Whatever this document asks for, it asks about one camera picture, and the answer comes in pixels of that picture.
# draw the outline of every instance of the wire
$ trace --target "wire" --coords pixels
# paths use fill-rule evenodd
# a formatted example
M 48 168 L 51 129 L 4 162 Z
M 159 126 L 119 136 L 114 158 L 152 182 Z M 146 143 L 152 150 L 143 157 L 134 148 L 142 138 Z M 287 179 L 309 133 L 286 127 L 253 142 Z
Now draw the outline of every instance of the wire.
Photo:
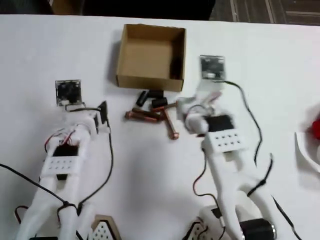
M 261 128 L 255 118 L 255 116 L 253 115 L 253 113 L 251 112 L 250 108 L 249 108 L 249 105 L 247 103 L 247 100 L 246 100 L 246 96 L 245 96 L 245 92 L 244 90 L 236 83 L 232 82 L 232 81 L 225 81 L 226 84 L 229 84 L 229 85 L 232 85 L 232 86 L 235 86 L 237 87 L 240 92 L 241 92 L 241 96 L 242 96 L 242 100 L 243 100 L 243 103 L 245 105 L 245 108 L 247 109 L 247 111 L 249 112 L 251 118 L 253 119 L 255 125 L 256 125 L 256 128 L 258 129 L 258 132 L 259 132 L 259 142 L 258 142 L 258 145 L 256 146 L 256 149 L 255 149 L 255 153 L 254 153 L 254 163 L 255 165 L 257 165 L 257 156 L 258 156 L 258 153 L 259 153 L 259 149 L 260 149 L 260 146 L 263 142 L 263 136 L 262 136 L 262 131 L 261 131 Z M 285 211 L 282 209 L 282 207 L 279 205 L 279 203 L 276 201 L 276 199 L 273 197 L 273 200 L 275 202 L 275 205 L 276 205 L 276 208 L 279 210 L 279 212 L 282 214 L 282 216 L 285 218 L 285 220 L 287 221 L 287 223 L 291 226 L 291 229 L 292 229 L 292 232 L 293 234 L 296 236 L 297 239 L 299 240 L 302 240 L 301 237 L 297 234 L 296 232 L 296 229 L 295 229 L 295 226 L 293 224 L 293 222 L 291 221 L 291 219 L 288 217 L 288 215 L 285 213 Z
M 221 240 L 221 239 L 224 237 L 225 232 L 226 232 L 226 227 L 224 226 L 224 227 L 223 227 L 223 230 L 222 230 L 222 233 L 221 233 L 221 235 L 220 235 L 220 237 L 219 237 L 218 240 Z
M 271 169 L 273 167 L 274 164 L 274 157 L 272 155 L 272 153 L 270 153 L 270 165 L 269 168 L 264 176 L 264 178 L 254 187 L 252 188 L 248 193 L 247 193 L 247 197 L 249 198 L 258 188 L 262 187 L 263 185 L 265 185 L 267 183 L 267 178 L 269 177 L 269 174 L 271 172 Z
M 204 233 L 206 233 L 206 232 L 208 231 L 208 229 L 209 229 L 209 227 L 206 226 L 206 228 L 205 228 L 202 232 L 199 233 L 199 235 L 198 235 L 198 237 L 196 238 L 196 240 L 200 240 L 201 235 L 204 234 Z
M 45 192 L 47 192 L 47 193 L 51 194 L 52 196 L 54 196 L 55 198 L 59 199 L 61 202 L 65 202 L 65 200 L 63 200 L 61 197 L 59 197 L 58 195 L 56 195 L 54 192 L 52 192 L 52 191 L 50 191 L 49 189 L 41 186 L 39 183 L 31 180 L 29 177 L 27 177 L 27 176 L 23 175 L 22 173 L 14 170 L 13 168 L 11 168 L 11 167 L 9 167 L 9 166 L 7 166 L 7 165 L 4 165 L 4 164 L 2 164 L 2 163 L 0 163 L 0 167 L 2 167 L 2 168 L 4 168 L 4 169 L 7 169 L 7 170 L 9 170 L 10 172 L 18 175 L 19 177 L 27 180 L 29 183 L 35 185 L 36 187 L 44 190 Z
M 55 194 L 54 192 L 52 192 L 52 191 L 50 191 L 49 189 L 41 186 L 39 183 L 33 181 L 33 180 L 30 179 L 29 177 L 27 177 L 27 176 L 23 175 L 22 173 L 14 170 L 13 168 L 11 168 L 11 167 L 9 167 L 9 166 L 7 166 L 7 165 L 5 165 L 5 164 L 2 164 L 2 163 L 0 163 L 0 167 L 9 170 L 10 172 L 12 172 L 12 173 L 18 175 L 19 177 L 23 178 L 24 180 L 26 180 L 27 182 L 35 185 L 36 187 L 38 187 L 38 188 L 42 189 L 43 191 L 47 192 L 48 194 L 51 194 L 52 196 L 54 196 L 55 198 L 57 198 L 58 200 L 60 200 L 60 201 L 63 203 L 63 208 L 67 208 L 67 207 L 70 207 L 70 206 L 74 206 L 74 207 L 77 209 L 76 205 L 74 205 L 74 204 L 72 204 L 72 203 L 69 203 L 68 201 L 65 201 L 63 198 L 59 197 L 59 196 L 58 196 L 57 194 Z M 77 237 L 79 238 L 79 240 L 83 240 L 83 238 L 82 238 L 80 235 L 79 235 L 80 237 L 78 236 L 78 234 L 79 234 L 78 231 L 76 231 L 75 234 L 77 235 Z
M 114 149 L 113 149 L 113 146 L 112 146 L 111 127 L 110 127 L 110 122 L 109 122 L 108 116 L 106 117 L 106 125 L 110 129 L 110 132 L 109 132 L 109 147 L 110 147 L 110 154 L 111 154 L 110 171 L 109 171 L 108 176 L 106 177 L 106 180 L 93 193 L 91 193 L 89 196 L 87 196 L 86 198 L 84 198 L 83 200 L 80 201 L 80 203 L 78 205 L 79 212 L 81 212 L 84 203 L 87 200 L 89 200 L 90 198 L 92 198 L 97 192 L 99 192 L 108 183 L 108 181 L 109 181 L 109 179 L 111 177 L 113 168 L 114 168 Z
M 203 153 L 204 153 L 204 168 L 203 168 L 203 171 L 201 172 L 201 174 L 194 180 L 194 182 L 192 184 L 193 193 L 198 197 L 203 197 L 203 196 L 212 197 L 214 202 L 215 202 L 215 204 L 216 204 L 216 206 L 219 207 L 217 198 L 212 193 L 198 194 L 197 191 L 196 191 L 196 183 L 199 181 L 200 178 L 202 178 L 202 176 L 205 174 L 205 172 L 207 170 L 207 158 L 206 158 L 205 152 L 203 152 Z
M 66 110 L 69 113 L 72 112 L 81 112 L 81 111 L 98 111 L 101 112 L 101 109 L 98 107 L 81 107 L 81 108 L 77 108 L 77 109 L 73 109 L 73 110 Z
M 255 149 L 255 153 L 254 153 L 254 163 L 255 165 L 257 165 L 257 157 L 258 157 L 258 153 L 259 153 L 259 149 L 261 147 L 261 144 L 263 142 L 263 136 L 262 136 L 262 131 L 261 131 L 261 128 L 254 116 L 254 114 L 251 112 L 250 108 L 249 108 L 249 105 L 248 105 L 248 102 L 247 102 L 247 99 L 246 99 L 246 95 L 245 95 L 245 92 L 244 90 L 236 83 L 232 82 L 232 81 L 224 81 L 226 84 L 229 84 L 229 85 L 232 85 L 232 86 L 235 86 L 237 87 L 239 90 L 240 90 L 240 93 L 241 93 L 241 97 L 242 97 L 242 100 L 243 100 L 243 103 L 244 103 L 244 106 L 246 108 L 246 110 L 248 111 L 248 113 L 250 114 L 252 120 L 254 121 L 254 124 L 256 126 L 256 128 L 258 129 L 258 132 L 259 132 L 259 142 L 258 142 L 258 145 L 256 146 L 256 149 Z
M 191 226 L 190 226 L 189 230 L 187 231 L 186 235 L 182 238 L 182 240 L 187 240 L 187 239 L 189 238 L 189 236 L 190 236 L 190 234 L 191 234 L 191 232 L 192 232 L 192 229 L 194 228 L 194 226 L 195 226 L 196 224 L 201 224 L 201 222 L 200 222 L 200 221 L 194 221 L 194 222 L 191 224 Z
M 28 208 L 29 208 L 29 207 L 24 206 L 24 205 L 20 205 L 20 206 L 17 206 L 17 207 L 15 208 L 15 210 L 14 210 L 14 216 L 15 216 L 15 218 L 16 218 L 16 220 L 17 220 L 17 222 L 18 222 L 19 224 L 21 224 L 21 218 L 20 218 L 20 216 L 19 216 L 18 209 L 28 209 Z
M 291 221 L 291 219 L 288 217 L 288 215 L 285 213 L 285 211 L 282 209 L 282 207 L 280 206 L 280 204 L 277 202 L 277 200 L 273 197 L 274 203 L 276 205 L 276 208 L 280 211 L 280 213 L 282 214 L 282 216 L 285 218 L 285 220 L 288 222 L 288 224 L 290 225 L 293 234 L 295 235 L 295 237 L 299 240 L 302 240 L 301 237 L 298 235 L 298 233 L 296 232 L 295 229 L 295 225 L 293 224 L 293 222 Z

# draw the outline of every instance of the red wire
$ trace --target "red wire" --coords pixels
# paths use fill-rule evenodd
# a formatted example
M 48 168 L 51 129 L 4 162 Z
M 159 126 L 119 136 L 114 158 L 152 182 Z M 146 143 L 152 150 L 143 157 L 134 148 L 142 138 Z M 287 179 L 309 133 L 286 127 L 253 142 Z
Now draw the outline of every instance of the red wire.
M 29 207 L 27 206 L 24 206 L 24 205 L 20 205 L 20 206 L 17 206 L 14 210 L 14 216 L 16 218 L 16 220 L 18 221 L 19 224 L 21 224 L 21 218 L 18 214 L 18 209 L 28 209 Z
M 67 143 L 67 142 L 69 141 L 71 135 L 72 135 L 75 131 L 76 131 L 76 130 L 73 130 L 73 131 L 69 134 L 69 136 L 67 136 L 67 137 L 65 138 L 65 140 L 63 141 L 63 143 L 62 143 L 61 145 Z

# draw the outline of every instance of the white tabletop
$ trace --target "white tabletop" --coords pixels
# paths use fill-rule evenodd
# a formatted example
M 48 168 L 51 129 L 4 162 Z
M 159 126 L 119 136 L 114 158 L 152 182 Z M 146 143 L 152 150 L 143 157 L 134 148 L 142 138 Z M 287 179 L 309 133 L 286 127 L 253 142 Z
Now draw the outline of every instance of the white tabletop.
M 123 121 L 140 90 L 115 86 L 116 59 L 123 25 L 137 23 L 187 29 L 181 96 L 193 94 L 198 84 L 200 55 L 225 56 L 227 79 L 244 88 L 263 131 L 258 157 L 262 173 L 269 153 L 274 155 L 270 191 L 302 239 L 318 238 L 320 177 L 300 160 L 294 135 L 320 111 L 320 27 L 316 26 L 1 15 L 1 162 L 38 179 L 44 141 L 61 113 L 55 80 L 81 79 L 82 99 L 88 106 L 107 100 L 112 128 L 114 172 L 92 199 L 98 212 L 113 216 L 125 240 L 182 238 L 200 208 L 212 204 L 210 198 L 192 192 L 204 164 L 201 139 L 187 134 L 177 120 L 177 141 L 168 139 L 164 124 Z M 253 152 L 258 133 L 238 90 L 226 86 L 220 103 L 234 113 Z M 175 119 L 175 111 L 170 114 Z M 86 162 L 81 196 L 95 189 L 109 171 L 107 138 L 99 144 L 99 153 Z M 14 208 L 30 205 L 36 188 L 4 169 L 0 182 L 0 239 L 12 239 L 18 228 Z M 209 171 L 198 191 L 216 193 Z

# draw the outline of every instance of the dark floor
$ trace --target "dark floor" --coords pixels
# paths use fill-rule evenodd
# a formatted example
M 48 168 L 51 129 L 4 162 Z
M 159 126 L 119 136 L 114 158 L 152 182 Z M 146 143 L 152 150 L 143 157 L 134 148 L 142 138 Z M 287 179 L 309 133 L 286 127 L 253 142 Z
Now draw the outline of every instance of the dark floor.
M 320 26 L 320 0 L 216 0 L 210 20 Z

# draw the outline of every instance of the open cardboard box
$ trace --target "open cardboard box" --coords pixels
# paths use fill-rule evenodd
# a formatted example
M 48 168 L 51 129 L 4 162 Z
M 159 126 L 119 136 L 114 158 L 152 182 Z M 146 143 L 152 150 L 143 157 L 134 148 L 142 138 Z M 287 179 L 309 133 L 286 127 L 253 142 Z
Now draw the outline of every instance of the open cardboard box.
M 116 79 L 119 87 L 180 92 L 184 84 L 186 29 L 124 25 Z

